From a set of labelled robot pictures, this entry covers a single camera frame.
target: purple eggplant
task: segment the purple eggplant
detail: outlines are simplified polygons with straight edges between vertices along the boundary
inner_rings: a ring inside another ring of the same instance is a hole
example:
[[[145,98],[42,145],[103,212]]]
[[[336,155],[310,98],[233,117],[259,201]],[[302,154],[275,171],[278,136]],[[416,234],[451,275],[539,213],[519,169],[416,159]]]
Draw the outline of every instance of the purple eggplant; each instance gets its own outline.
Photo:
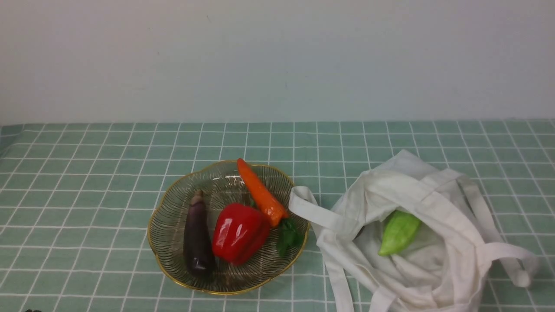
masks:
[[[194,277],[206,278],[216,268],[216,258],[207,225],[208,211],[202,190],[197,190],[185,221],[183,255],[187,271]]]

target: grid pattern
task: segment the grid pattern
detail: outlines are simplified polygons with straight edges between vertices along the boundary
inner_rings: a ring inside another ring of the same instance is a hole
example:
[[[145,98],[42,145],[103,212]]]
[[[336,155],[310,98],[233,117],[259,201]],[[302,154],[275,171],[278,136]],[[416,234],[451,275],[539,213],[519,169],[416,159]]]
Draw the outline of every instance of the grid pattern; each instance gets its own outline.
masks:
[[[335,311],[314,235],[258,291],[175,285],[148,247],[148,219],[181,176],[224,159],[273,165],[330,208],[360,172],[407,149],[482,189],[506,241],[536,253],[529,289],[490,272],[481,311],[555,310],[555,123],[28,124],[0,129],[0,310]],[[348,278],[359,311],[372,294]]]

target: gold-rimmed bowl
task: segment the gold-rimmed bowl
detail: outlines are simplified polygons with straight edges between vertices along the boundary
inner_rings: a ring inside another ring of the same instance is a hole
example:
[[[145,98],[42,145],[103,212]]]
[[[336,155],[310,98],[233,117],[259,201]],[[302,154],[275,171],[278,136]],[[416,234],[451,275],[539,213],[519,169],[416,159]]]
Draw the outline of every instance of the gold-rimmed bowl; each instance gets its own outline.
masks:
[[[160,206],[148,224],[148,242],[162,272],[186,288],[212,294],[233,295],[256,289],[279,276],[293,265],[305,247],[309,222],[292,213],[289,194],[291,179],[282,171],[268,165],[252,165],[253,171],[268,190],[288,210],[297,230],[304,235],[300,247],[290,248],[284,257],[276,250],[278,230],[272,229],[266,243],[245,264],[232,266],[218,259],[211,277],[198,279],[187,272],[183,256],[185,220],[189,202],[196,190],[204,191],[208,209],[208,228],[213,237],[216,220],[221,210],[231,203],[250,205],[251,196],[237,171],[234,161],[218,162],[186,175],[176,181],[164,194]]]

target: toy vegetable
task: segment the toy vegetable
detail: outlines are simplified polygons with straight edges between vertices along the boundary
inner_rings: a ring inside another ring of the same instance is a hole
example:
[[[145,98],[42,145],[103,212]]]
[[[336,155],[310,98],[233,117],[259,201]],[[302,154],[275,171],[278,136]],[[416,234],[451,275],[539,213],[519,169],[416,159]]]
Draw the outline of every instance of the toy vegetable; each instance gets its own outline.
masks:
[[[270,233],[270,223],[260,211],[233,203],[216,221],[212,251],[232,265],[241,265],[258,250]]]
[[[209,276],[216,268],[206,224],[207,217],[203,191],[197,190],[187,212],[183,239],[185,265],[187,271],[195,277]]]
[[[385,226],[378,255],[387,256],[403,251],[416,237],[421,223],[412,214],[395,210]]]
[[[266,215],[273,228],[280,229],[277,240],[280,256],[284,256],[289,247],[300,246],[304,237],[295,229],[295,224],[289,219],[285,207],[266,189],[256,173],[241,158],[237,159],[237,169],[258,209]]]

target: red bell pepper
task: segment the red bell pepper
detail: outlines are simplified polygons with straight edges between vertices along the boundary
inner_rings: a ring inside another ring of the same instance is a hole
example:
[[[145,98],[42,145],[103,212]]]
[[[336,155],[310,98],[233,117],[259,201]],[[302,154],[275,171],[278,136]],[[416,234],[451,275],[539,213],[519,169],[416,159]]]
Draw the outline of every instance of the red bell pepper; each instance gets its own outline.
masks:
[[[232,265],[241,265],[264,245],[269,233],[270,223],[262,212],[233,203],[216,221],[212,251]]]

